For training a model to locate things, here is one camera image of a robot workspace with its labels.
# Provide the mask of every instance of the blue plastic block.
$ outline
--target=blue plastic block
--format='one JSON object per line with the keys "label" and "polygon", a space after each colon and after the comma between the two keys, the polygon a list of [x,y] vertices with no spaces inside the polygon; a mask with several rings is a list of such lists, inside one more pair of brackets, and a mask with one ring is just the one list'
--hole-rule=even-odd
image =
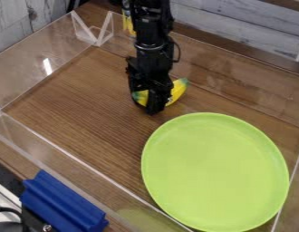
{"label": "blue plastic block", "polygon": [[46,171],[24,181],[23,205],[62,232],[102,232],[106,213]]}

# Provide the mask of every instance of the green plate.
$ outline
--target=green plate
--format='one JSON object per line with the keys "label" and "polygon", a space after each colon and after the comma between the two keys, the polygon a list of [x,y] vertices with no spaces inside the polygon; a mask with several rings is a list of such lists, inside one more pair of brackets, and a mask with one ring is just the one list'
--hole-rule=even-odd
{"label": "green plate", "polygon": [[146,145],[142,169],[163,210],[204,231],[259,227],[288,195],[290,173],[275,143],[223,114],[194,113],[168,121]]}

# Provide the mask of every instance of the wooden table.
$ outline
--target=wooden table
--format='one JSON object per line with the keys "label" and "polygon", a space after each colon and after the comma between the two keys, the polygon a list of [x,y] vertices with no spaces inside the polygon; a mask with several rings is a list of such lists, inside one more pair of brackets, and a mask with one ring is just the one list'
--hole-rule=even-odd
{"label": "wooden table", "polygon": [[[98,11],[103,10],[92,3],[79,10],[87,21],[96,19]],[[299,75],[207,43],[184,46],[191,53],[195,48],[199,51],[195,57],[187,52],[175,68],[179,76],[191,79],[188,92],[155,116],[148,116],[131,100],[124,58],[96,47],[7,108],[18,121],[151,204],[155,203],[140,173],[142,150],[152,132],[183,114],[210,111],[248,121],[276,142],[290,170],[299,156]],[[62,172],[70,173],[79,187],[98,191],[94,180],[72,178],[80,171],[78,167],[55,156],[42,155],[58,169],[62,167]],[[39,170],[8,149],[0,149],[0,161],[24,179]],[[255,231],[268,231],[268,227],[270,224]],[[299,222],[287,227],[286,231],[299,231]]]}

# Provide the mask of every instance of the blue object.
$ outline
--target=blue object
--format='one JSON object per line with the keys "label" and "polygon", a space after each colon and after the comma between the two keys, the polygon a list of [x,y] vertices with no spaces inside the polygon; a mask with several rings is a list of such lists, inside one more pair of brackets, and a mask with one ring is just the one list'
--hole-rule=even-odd
{"label": "blue object", "polygon": [[106,213],[46,171],[24,181],[23,205],[62,232],[102,232]]}

